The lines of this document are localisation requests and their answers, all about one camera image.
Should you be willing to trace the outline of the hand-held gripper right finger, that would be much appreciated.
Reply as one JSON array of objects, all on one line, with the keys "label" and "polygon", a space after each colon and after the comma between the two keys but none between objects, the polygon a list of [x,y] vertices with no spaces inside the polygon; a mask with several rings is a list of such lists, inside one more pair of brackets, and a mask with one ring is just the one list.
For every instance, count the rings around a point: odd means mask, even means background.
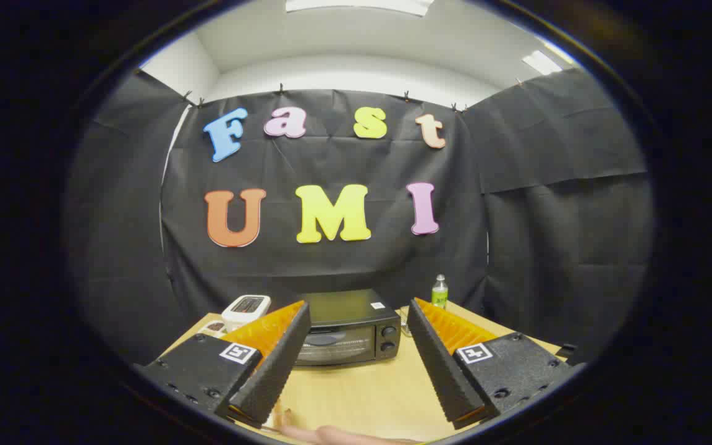
[{"label": "hand-held gripper right finger", "polygon": [[509,415],[582,369],[529,336],[497,336],[461,316],[414,299],[407,324],[444,416],[454,428]]}]

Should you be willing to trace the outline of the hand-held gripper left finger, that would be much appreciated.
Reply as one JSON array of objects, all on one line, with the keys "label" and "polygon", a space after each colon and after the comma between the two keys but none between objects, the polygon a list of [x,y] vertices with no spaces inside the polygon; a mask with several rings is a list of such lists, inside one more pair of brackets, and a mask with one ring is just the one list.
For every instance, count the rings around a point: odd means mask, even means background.
[{"label": "hand-held gripper left finger", "polygon": [[220,338],[195,333],[140,374],[176,399],[259,428],[279,400],[311,327],[299,301]]}]

